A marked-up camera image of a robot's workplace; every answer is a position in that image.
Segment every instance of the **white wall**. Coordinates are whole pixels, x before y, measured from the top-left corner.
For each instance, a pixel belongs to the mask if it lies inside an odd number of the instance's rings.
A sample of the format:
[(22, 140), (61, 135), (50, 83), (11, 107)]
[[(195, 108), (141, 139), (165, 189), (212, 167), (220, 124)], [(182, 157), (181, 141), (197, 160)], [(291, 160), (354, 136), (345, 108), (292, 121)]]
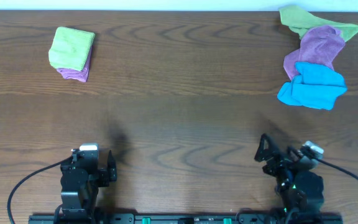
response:
[(308, 11), (358, 12), (358, 0), (0, 0), (0, 9), (276, 11), (288, 4)]

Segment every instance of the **folded cloth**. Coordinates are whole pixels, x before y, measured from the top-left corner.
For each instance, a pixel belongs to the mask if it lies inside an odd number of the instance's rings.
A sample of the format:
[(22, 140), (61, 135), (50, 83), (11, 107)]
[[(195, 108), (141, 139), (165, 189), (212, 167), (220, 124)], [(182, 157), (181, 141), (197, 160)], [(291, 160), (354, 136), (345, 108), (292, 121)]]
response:
[(323, 25), (331, 25), (342, 30), (341, 37), (346, 41), (350, 40), (358, 33), (358, 25), (343, 24), (326, 19), (318, 18), (299, 6), (291, 5), (280, 9), (281, 23), (286, 25), (299, 34), (300, 39), (306, 34), (308, 29)]
[(53, 68), (71, 68), (81, 71), (90, 52), (94, 33), (59, 27), (56, 30), (49, 62)]
[(297, 62), (300, 75), (284, 83), (277, 98), (292, 106), (331, 110), (335, 100), (347, 91), (342, 75), (324, 65)]
[(60, 74), (62, 74), (64, 79), (72, 78), (80, 82), (86, 82), (88, 79), (88, 75), (90, 73), (91, 53), (92, 53), (92, 49), (89, 50), (88, 59), (86, 59), (84, 69), (82, 69), (81, 71), (77, 71), (70, 68), (58, 68), (57, 71)]
[(299, 75), (295, 69), (295, 62), (317, 63), (334, 70), (333, 60), (345, 46), (340, 34), (341, 30), (332, 26), (310, 29), (303, 36), (301, 47), (284, 58), (284, 69), (290, 80)]

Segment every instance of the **green connector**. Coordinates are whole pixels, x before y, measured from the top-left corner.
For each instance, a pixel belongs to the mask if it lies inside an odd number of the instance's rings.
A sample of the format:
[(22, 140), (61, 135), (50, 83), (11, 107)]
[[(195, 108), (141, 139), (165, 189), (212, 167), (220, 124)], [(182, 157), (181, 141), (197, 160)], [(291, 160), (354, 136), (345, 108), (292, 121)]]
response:
[(150, 224), (152, 222), (151, 218), (143, 218), (142, 219), (142, 224)]
[(231, 218), (224, 218), (223, 224), (231, 224)]

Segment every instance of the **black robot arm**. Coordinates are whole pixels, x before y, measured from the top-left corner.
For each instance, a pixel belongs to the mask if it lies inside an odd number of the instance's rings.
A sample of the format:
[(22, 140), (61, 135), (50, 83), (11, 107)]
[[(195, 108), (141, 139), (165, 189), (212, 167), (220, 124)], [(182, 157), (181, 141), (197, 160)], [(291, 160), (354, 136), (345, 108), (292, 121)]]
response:
[(99, 187), (108, 187), (117, 180), (116, 162), (108, 155), (106, 168), (98, 168), (98, 145), (83, 144), (72, 150), (72, 159), (61, 164), (62, 205), (55, 215), (32, 215), (29, 224), (284, 224), (325, 223), (340, 224), (339, 215), (321, 214), (324, 202), (323, 179), (309, 170), (317, 165), (314, 157), (321, 158), (317, 146), (305, 144), (300, 150), (288, 148), (283, 153), (266, 134), (262, 135), (255, 155), (258, 162), (266, 161), (263, 171), (276, 178), (275, 190), (283, 208), (270, 212), (253, 210), (237, 214), (206, 215), (149, 215), (131, 213), (104, 213), (96, 208)]

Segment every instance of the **crumpled cloth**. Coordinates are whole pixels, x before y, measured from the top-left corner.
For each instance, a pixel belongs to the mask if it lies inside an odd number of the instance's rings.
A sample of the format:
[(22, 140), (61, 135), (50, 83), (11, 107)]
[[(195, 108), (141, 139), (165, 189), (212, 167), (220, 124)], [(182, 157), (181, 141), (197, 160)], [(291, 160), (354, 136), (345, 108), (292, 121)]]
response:
[(342, 31), (341, 37), (345, 40), (345, 42), (358, 33), (358, 25), (343, 24), (340, 22), (322, 19), (296, 5), (281, 8), (280, 17), (281, 23), (288, 26), (293, 32), (298, 33), (300, 39), (302, 39), (310, 28), (323, 25), (331, 25), (340, 29)]
[(310, 29), (301, 40), (301, 47), (284, 58), (284, 69), (290, 80), (299, 75), (295, 62), (310, 62), (325, 65), (334, 70), (333, 60), (345, 46), (341, 30), (332, 26)]
[(75, 79), (80, 82), (86, 82), (90, 73), (90, 60), (91, 60), (92, 49), (89, 50), (88, 58), (86, 59), (84, 69), (77, 71), (70, 68), (58, 68), (57, 71), (62, 74), (64, 79)]
[(284, 83), (277, 98), (291, 106), (331, 110), (336, 98), (347, 91), (342, 75), (324, 65), (297, 62), (300, 75)]
[(84, 69), (94, 33), (58, 27), (49, 50), (49, 62), (53, 68)]

